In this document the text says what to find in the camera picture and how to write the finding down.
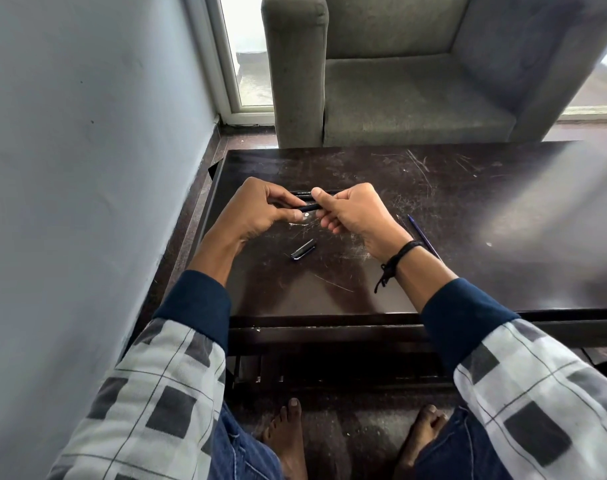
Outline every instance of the coffee table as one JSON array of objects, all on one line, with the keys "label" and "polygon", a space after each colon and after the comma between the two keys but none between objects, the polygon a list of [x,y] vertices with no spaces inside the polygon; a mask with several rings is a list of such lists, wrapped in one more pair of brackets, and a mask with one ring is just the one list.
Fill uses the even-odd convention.
[{"label": "coffee table", "polygon": [[[291,190],[371,182],[443,261],[571,347],[607,346],[607,158],[583,142],[233,150],[214,174],[196,245],[250,176]],[[289,254],[309,239],[316,249]],[[276,344],[426,344],[420,317],[359,238],[278,223],[228,279],[230,353]]]}]

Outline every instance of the gray armchair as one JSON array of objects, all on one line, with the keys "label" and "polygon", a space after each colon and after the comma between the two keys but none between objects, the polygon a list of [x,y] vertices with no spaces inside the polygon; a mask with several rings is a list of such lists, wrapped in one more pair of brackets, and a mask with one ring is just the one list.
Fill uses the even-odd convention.
[{"label": "gray armchair", "polygon": [[607,0],[263,0],[279,146],[538,141]]}]

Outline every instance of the tabletop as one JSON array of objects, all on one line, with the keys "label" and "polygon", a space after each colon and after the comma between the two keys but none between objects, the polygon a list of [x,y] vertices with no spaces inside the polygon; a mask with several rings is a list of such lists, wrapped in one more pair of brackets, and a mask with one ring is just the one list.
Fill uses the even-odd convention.
[{"label": "tabletop", "polygon": [[[534,322],[607,323],[607,158],[582,142],[233,150],[220,162],[198,239],[250,176],[289,190],[370,182],[393,217],[411,214],[444,263]],[[309,239],[316,249],[289,255]],[[277,223],[236,258],[230,326],[419,325],[398,284],[373,292],[361,240],[315,220]],[[599,332],[605,344],[607,329]]]}]

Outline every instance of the blue denim jeans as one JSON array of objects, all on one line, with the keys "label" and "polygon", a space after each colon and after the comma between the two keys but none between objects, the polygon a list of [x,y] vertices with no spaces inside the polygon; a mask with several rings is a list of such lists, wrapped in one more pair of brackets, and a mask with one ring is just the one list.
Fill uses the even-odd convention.
[{"label": "blue denim jeans", "polygon": [[[465,408],[448,423],[415,463],[417,480],[512,480],[484,427]],[[214,431],[209,480],[283,480],[275,452],[245,433],[226,404]]]}]

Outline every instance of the ribbed cuff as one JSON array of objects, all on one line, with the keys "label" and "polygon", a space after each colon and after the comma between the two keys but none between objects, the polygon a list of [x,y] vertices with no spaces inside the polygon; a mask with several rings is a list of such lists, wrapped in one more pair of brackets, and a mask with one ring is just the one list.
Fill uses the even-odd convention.
[{"label": "ribbed cuff", "polygon": [[519,315],[462,278],[444,285],[421,312],[432,345],[451,375],[490,332],[516,318]]},{"label": "ribbed cuff", "polygon": [[199,271],[184,271],[152,318],[182,323],[228,352],[230,297],[219,282]]}]

